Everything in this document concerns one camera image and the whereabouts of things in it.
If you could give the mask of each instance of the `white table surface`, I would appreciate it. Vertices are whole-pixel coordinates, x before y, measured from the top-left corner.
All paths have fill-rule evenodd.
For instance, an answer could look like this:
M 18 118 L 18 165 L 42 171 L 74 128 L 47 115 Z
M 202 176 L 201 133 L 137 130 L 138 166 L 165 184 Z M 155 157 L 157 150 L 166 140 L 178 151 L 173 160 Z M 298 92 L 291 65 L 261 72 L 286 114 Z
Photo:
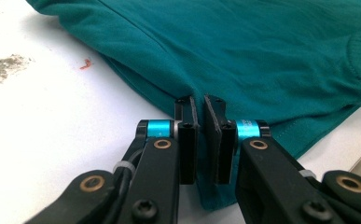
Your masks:
M 0 223 L 22 223 L 78 175 L 111 171 L 140 119 L 169 119 L 130 89 L 55 17 L 0 0 L 0 59 L 25 67 L 0 83 Z M 84 60 L 92 66 L 81 70 Z M 299 161 L 320 178 L 361 158 L 361 108 Z M 196 186 L 180 189 L 179 223 L 244 223 L 239 206 L 206 212 Z

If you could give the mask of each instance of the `bolt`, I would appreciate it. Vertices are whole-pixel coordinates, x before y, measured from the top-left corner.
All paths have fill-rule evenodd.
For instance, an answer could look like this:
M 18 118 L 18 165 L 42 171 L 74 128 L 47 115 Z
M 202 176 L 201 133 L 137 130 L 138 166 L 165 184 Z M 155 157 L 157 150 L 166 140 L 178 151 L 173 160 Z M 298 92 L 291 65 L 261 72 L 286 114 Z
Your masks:
M 323 204 L 316 201 L 307 201 L 304 203 L 302 205 L 302 211 L 308 218 L 319 223 L 326 223 L 332 219 L 331 212 L 328 211 Z
M 184 123 L 184 124 L 183 124 L 183 127 L 185 127 L 185 128 L 192 128 L 192 124 L 190 124 L 190 123 Z
M 151 200 L 138 200 L 132 207 L 132 217 L 138 223 L 152 223 L 157 213 L 158 207 Z
M 85 192 L 94 192 L 104 185 L 104 178 L 100 175 L 91 175 L 85 178 L 81 184 L 81 190 Z
M 230 126 L 230 124 L 223 124 L 223 125 L 221 125 L 221 128 L 222 129 L 230 129 L 231 128 L 231 126 Z
M 92 178 L 90 180 L 88 180 L 86 183 L 85 183 L 85 187 L 87 188 L 93 188 L 95 186 L 97 186 L 99 183 L 101 183 L 101 180 L 99 178 Z

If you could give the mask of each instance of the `teal fabric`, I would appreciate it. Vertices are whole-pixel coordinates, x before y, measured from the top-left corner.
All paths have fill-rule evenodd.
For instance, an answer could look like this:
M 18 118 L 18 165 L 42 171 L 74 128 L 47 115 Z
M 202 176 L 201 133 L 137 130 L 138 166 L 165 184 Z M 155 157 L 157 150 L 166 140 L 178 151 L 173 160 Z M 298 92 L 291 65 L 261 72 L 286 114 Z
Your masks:
M 192 94 L 202 118 L 202 96 L 220 96 L 229 119 L 266 120 L 296 158 L 361 106 L 361 0 L 28 2 L 166 113 Z M 206 150 L 203 207 L 235 203 L 239 158 L 231 185 L 215 186 Z

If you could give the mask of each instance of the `stitched seam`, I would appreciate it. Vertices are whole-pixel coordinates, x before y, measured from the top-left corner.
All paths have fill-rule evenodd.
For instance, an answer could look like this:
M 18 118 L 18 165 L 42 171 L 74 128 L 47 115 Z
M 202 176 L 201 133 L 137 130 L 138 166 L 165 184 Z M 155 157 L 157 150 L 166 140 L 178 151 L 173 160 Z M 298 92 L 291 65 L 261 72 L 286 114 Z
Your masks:
M 361 36 L 351 36 L 351 39 L 348 42 L 348 45 L 346 46 L 347 49 L 347 56 L 349 61 L 349 68 L 351 72 L 354 74 L 354 76 L 357 77 L 357 80 L 361 84 L 361 71 L 357 71 L 354 66 L 354 54 L 357 52 L 358 54 L 361 54 Z
M 124 19 L 125 21 L 127 21 L 129 24 L 131 24 L 133 27 L 135 27 L 137 30 L 139 30 L 140 32 L 142 32 L 143 34 L 145 34 L 150 40 L 154 41 L 158 46 L 160 46 L 160 48 L 165 51 L 168 55 L 169 52 L 166 51 L 166 49 L 156 40 L 154 39 L 151 35 L 149 35 L 146 31 L 144 31 L 143 29 L 141 29 L 140 27 L 138 27 L 133 21 L 130 21 L 128 18 L 126 18 L 125 16 L 123 16 L 122 14 L 120 14 L 119 12 L 115 11 L 112 7 L 110 7 L 108 4 L 102 2 L 102 0 L 97 0 L 98 2 L 100 2 L 103 6 L 107 7 L 108 9 L 110 9 L 111 11 L 113 11 L 114 13 L 116 13 L 117 15 L 119 15 L 122 19 Z

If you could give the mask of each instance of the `screw head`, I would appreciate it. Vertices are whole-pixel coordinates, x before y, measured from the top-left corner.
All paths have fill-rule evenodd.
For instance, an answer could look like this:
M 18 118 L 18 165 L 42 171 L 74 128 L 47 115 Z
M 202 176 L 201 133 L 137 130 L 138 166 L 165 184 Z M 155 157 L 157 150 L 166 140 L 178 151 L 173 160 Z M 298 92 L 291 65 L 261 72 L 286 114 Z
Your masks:
M 151 223 L 158 213 L 158 207 L 151 200 L 138 200 L 132 206 L 132 217 L 140 223 Z
M 327 223 L 333 218 L 331 212 L 328 211 L 323 204 L 316 201 L 307 201 L 304 203 L 302 205 L 302 211 L 308 218 L 319 223 Z

